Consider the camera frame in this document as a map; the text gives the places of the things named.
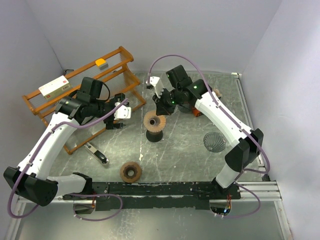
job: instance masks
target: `wall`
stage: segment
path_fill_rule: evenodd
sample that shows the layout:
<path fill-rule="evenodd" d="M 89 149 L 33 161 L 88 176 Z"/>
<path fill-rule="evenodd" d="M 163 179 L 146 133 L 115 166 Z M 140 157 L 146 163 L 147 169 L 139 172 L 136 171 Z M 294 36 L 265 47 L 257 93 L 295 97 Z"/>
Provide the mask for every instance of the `wall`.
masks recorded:
<path fill-rule="evenodd" d="M 0 7 L 0 173 L 15 167 L 44 130 L 21 96 L 62 74 L 62 69 L 39 24 L 24 0 L 1 0 Z M 10 217 L 10 187 L 0 177 L 0 239 Z"/>
<path fill-rule="evenodd" d="M 319 238 L 320 2 L 284 0 L 243 73 L 297 240 Z"/>
<path fill-rule="evenodd" d="M 134 56 L 132 70 L 147 70 L 157 57 L 180 53 L 203 70 L 242 72 L 281 0 L 27 2 L 64 68 L 81 67 L 122 45 Z M 154 70 L 181 61 L 166 59 Z"/>

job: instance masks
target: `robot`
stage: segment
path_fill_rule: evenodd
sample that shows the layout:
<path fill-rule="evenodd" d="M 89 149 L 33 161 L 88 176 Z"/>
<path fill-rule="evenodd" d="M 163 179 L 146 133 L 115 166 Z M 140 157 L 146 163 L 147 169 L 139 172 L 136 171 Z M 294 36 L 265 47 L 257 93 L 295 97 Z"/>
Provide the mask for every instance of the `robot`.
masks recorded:
<path fill-rule="evenodd" d="M 240 199 L 239 187 L 235 184 L 244 168 L 252 163 L 260 154 L 253 138 L 260 146 L 263 142 L 263 133 L 260 129 L 252 130 L 230 112 L 219 100 L 214 92 L 209 92 L 205 82 L 198 79 L 192 82 L 182 65 L 179 65 L 166 75 L 173 87 L 168 91 L 164 88 L 159 77 L 151 77 L 149 89 L 154 89 L 152 97 L 156 106 L 156 115 L 171 115 L 179 104 L 188 103 L 202 112 L 224 134 L 232 146 L 232 150 L 225 156 L 225 165 L 221 172 L 212 181 L 201 182 L 93 182 L 92 178 L 75 172 L 69 176 L 49 176 L 50 168 L 59 151 L 70 135 L 75 131 L 86 117 L 102 117 L 111 110 L 113 115 L 104 120 L 107 129 L 121 128 L 121 124 L 114 124 L 115 119 L 130 118 L 129 105 L 120 104 L 124 94 L 117 94 L 109 102 L 97 99 L 100 96 L 102 83 L 98 80 L 85 77 L 82 81 L 76 98 L 65 97 L 56 107 L 52 120 L 30 154 L 18 164 L 17 167 L 8 167 L 4 178 L 11 188 L 20 178 L 15 193 L 40 206 L 48 205 L 56 196 L 63 196 L 64 200 L 87 199 L 93 193 L 99 195 L 96 199 L 96 211 L 107 211 L 120 208 L 184 208 L 212 209 L 210 200 Z M 59 126 L 54 132 L 52 127 Z M 51 133 L 48 140 L 39 149 L 42 140 Z M 33 161 L 30 157 L 36 152 Z"/>

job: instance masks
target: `white box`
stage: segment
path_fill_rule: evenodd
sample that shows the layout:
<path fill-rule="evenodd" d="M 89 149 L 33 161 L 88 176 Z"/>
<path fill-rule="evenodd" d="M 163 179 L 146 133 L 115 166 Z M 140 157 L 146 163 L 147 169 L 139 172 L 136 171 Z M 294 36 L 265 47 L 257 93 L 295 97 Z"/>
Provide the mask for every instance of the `white box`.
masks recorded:
<path fill-rule="evenodd" d="M 65 78 L 65 76 L 60 76 L 51 82 L 39 87 L 41 94 L 46 100 L 52 100 L 64 92 L 71 89 L 71 84 Z"/>

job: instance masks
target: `gray tabletop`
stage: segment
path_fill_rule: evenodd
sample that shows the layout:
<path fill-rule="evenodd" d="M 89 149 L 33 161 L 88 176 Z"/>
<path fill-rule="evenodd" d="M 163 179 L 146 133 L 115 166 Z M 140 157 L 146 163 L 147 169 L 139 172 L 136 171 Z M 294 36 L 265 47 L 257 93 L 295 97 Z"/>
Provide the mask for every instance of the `gray tabletop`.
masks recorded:
<path fill-rule="evenodd" d="M 188 74 L 193 81 L 200 78 L 197 73 Z M 157 143 L 146 139 L 143 117 L 147 112 L 155 110 L 156 106 L 152 100 L 153 91 L 146 89 L 147 73 L 136 73 L 136 76 L 141 81 L 136 89 L 146 99 L 146 105 L 132 113 L 131 119 L 124 122 L 126 126 L 123 129 L 107 130 L 90 142 L 109 158 L 109 167 L 99 164 L 84 147 L 73 155 L 61 150 L 52 166 L 51 176 L 80 172 L 96 182 L 121 181 L 119 170 L 124 163 L 131 161 L 137 162 L 142 168 L 140 182 L 211 181 L 219 173 L 231 146 L 227 143 L 226 148 L 219 153 L 205 148 L 205 134 L 220 131 L 204 115 L 195 117 L 192 113 L 183 113 L 176 108 L 174 114 L 166 117 L 163 139 Z M 163 72 L 156 72 L 153 76 L 161 77 L 164 86 L 168 90 L 172 89 Z M 231 74 L 214 72 L 206 73 L 205 77 L 211 87 L 220 91 L 221 101 L 226 107 L 249 125 L 239 80 Z M 137 99 L 130 93 L 127 96 L 130 105 L 136 106 Z M 90 129 L 77 130 L 68 144 L 75 146 L 101 128 L 103 125 L 98 124 Z M 258 162 L 254 161 L 250 167 L 258 169 Z M 240 181 L 261 181 L 261 176 L 248 172 L 241 176 Z"/>

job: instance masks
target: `brown ring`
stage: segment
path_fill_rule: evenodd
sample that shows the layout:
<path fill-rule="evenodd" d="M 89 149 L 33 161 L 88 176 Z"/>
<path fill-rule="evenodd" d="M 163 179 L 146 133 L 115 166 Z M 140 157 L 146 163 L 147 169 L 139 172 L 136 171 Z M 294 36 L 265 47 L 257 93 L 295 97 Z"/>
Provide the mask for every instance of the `brown ring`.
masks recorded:
<path fill-rule="evenodd" d="M 132 176 L 128 175 L 128 172 L 130 170 L 133 171 Z M 135 181 L 139 180 L 141 174 L 142 174 L 141 167 L 139 166 L 138 163 L 136 163 L 134 161 L 126 162 L 120 168 L 120 177 L 126 183 L 134 183 Z"/>

